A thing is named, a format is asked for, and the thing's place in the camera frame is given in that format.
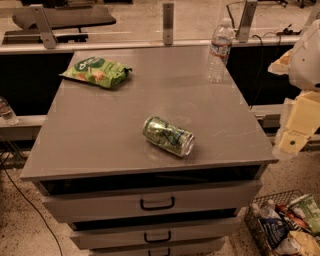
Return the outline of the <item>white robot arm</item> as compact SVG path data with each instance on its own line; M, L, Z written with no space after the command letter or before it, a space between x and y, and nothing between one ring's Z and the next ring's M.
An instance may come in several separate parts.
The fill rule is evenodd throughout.
M287 160L297 156L320 128L320 20L314 20L268 71L287 74L290 84L301 90L294 100L286 98L283 103L272 150L277 159Z

